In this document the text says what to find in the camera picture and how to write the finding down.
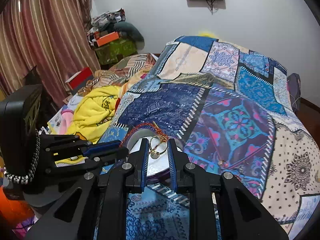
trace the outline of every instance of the wall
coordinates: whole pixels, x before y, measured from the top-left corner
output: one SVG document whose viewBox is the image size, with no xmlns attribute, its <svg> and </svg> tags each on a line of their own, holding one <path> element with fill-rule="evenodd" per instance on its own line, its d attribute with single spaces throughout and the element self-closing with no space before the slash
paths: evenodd
<svg viewBox="0 0 320 240">
<path fill-rule="evenodd" d="M 97 13 L 123 8 L 145 38 L 143 52 L 160 53 L 179 35 L 208 31 L 277 59 L 301 77 L 302 96 L 320 106 L 320 26 L 304 0 L 224 0 L 211 14 L 203 0 L 94 0 Z"/>
</svg>

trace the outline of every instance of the black and white braided cord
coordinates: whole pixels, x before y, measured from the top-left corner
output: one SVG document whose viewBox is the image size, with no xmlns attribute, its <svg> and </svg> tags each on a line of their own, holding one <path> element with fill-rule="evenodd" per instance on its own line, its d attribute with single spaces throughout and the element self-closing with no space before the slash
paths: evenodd
<svg viewBox="0 0 320 240">
<path fill-rule="evenodd" d="M 40 153 L 40 136 L 38 133 L 38 130 L 36 129 L 36 149 L 33 153 L 31 164 L 30 164 L 30 169 L 28 171 L 28 174 L 26 176 L 17 176 L 14 174 L 10 174 L 7 170 L 6 167 L 4 167 L 4 175 L 5 177 L 12 181 L 13 183 L 17 184 L 28 184 L 32 182 L 33 177 L 36 172 L 36 168 L 38 165 L 38 160 L 39 160 L 39 153 Z"/>
</svg>

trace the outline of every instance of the curtain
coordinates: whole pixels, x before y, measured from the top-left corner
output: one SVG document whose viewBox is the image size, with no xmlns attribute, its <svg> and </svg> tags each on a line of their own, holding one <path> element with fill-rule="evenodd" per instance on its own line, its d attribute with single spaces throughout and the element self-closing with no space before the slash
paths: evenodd
<svg viewBox="0 0 320 240">
<path fill-rule="evenodd" d="M 69 77 L 87 66 L 100 69 L 85 34 L 90 9 L 91 0 L 10 0 L 0 15 L 4 92 L 8 95 L 21 87 L 24 76 L 37 65 L 44 87 L 61 106 L 68 96 Z"/>
</svg>

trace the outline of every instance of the silver screw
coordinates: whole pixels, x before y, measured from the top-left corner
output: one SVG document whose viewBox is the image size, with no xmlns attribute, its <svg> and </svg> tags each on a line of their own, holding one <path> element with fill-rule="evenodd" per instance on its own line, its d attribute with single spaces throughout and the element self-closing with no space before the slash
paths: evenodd
<svg viewBox="0 0 320 240">
<path fill-rule="evenodd" d="M 223 177 L 225 177 L 226 179 L 232 179 L 233 178 L 233 175 L 231 172 L 225 172 L 223 173 Z"/>
<path fill-rule="evenodd" d="M 122 164 L 122 169 L 124 169 L 124 170 L 131 169 L 131 167 L 132 167 L 131 163 L 124 163 L 124 164 Z"/>
<path fill-rule="evenodd" d="M 196 165 L 194 163 L 187 163 L 186 164 L 186 168 L 188 170 L 193 170 L 196 167 Z"/>
<path fill-rule="evenodd" d="M 92 179 L 93 178 L 93 173 L 92 172 L 87 172 L 86 174 L 84 174 L 84 178 L 85 179 Z"/>
</svg>

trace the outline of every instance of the yellow blanket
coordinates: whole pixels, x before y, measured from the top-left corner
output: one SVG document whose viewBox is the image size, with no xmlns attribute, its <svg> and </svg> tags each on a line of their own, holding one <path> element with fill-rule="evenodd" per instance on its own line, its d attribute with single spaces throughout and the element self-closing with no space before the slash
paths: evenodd
<svg viewBox="0 0 320 240">
<path fill-rule="evenodd" d="M 81 139 L 96 143 L 115 115 L 120 87 L 105 86 L 92 90 L 78 104 L 67 134 L 78 134 Z"/>
</svg>

